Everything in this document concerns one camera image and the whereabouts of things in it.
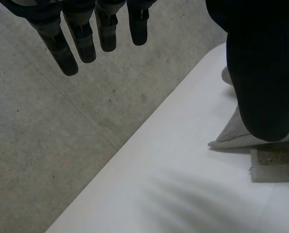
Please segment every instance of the gloved hand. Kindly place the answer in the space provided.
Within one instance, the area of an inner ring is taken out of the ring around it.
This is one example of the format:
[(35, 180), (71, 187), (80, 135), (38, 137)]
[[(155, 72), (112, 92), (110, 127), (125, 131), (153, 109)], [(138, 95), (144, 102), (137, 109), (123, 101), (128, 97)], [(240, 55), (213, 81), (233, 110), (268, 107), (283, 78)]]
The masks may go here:
[(227, 67), (247, 130), (265, 141), (289, 133), (289, 0), (206, 0), (228, 34)]
[[(157, 0), (127, 0), (129, 27), (135, 45), (147, 41), (148, 9)], [(26, 18), (38, 31), (62, 72), (67, 76), (78, 72), (77, 62), (61, 30), (63, 11), (81, 60), (93, 62), (96, 52), (90, 18), (95, 10), (101, 48), (110, 52), (116, 48), (116, 13), (126, 0), (0, 0), (13, 14)]]

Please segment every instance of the glove finger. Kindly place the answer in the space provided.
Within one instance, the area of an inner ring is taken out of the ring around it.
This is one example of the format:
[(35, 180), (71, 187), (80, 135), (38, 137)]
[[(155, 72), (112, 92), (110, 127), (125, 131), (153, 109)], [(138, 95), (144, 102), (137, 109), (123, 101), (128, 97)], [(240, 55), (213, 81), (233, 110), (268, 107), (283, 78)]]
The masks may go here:
[(93, 0), (86, 0), (84, 2), (67, 1), (63, 4), (64, 18), (78, 54), (84, 63), (90, 63), (96, 59), (93, 31), (90, 25), (94, 6), (95, 1)]
[(285, 138), (289, 133), (289, 12), (277, 19), (250, 19), (229, 31), (227, 63), (248, 131), (265, 141)]
[(116, 13), (126, 0), (96, 0), (95, 16), (100, 45), (103, 51), (111, 52), (116, 48)]
[(129, 28), (134, 45), (141, 46), (147, 42), (147, 22), (149, 8), (156, 0), (127, 0)]
[(77, 74), (78, 64), (60, 27), (61, 18), (58, 17), (51, 21), (29, 22), (38, 31), (62, 72), (67, 76)]

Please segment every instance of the gray concrete surface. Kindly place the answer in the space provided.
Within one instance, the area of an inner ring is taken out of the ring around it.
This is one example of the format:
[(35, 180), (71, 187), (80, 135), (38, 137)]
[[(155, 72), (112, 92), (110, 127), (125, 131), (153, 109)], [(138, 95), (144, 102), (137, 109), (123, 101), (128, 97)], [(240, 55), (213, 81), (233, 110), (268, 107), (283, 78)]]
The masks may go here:
[(117, 49), (99, 46), (64, 76), (36, 31), (0, 5), (0, 233), (42, 233), (175, 89), (225, 41), (204, 0), (159, 0), (149, 39), (132, 44), (127, 8)]

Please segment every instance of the white foam board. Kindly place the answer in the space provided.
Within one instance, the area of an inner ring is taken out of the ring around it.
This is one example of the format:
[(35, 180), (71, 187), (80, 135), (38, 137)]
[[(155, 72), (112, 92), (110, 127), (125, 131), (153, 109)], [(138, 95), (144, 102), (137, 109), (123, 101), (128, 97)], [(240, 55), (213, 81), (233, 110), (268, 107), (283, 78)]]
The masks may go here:
[(289, 183), (252, 183), (249, 154), (209, 150), (237, 106), (209, 52), (47, 233), (289, 233)]

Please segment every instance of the white surface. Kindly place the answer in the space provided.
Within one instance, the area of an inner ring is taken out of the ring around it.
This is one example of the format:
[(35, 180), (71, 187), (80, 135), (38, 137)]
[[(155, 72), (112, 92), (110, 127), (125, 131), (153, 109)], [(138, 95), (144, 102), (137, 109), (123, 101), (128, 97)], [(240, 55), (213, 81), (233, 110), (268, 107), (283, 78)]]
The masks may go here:
[(236, 108), (208, 53), (47, 233), (289, 233), (289, 183), (251, 183), (249, 154), (208, 149)]

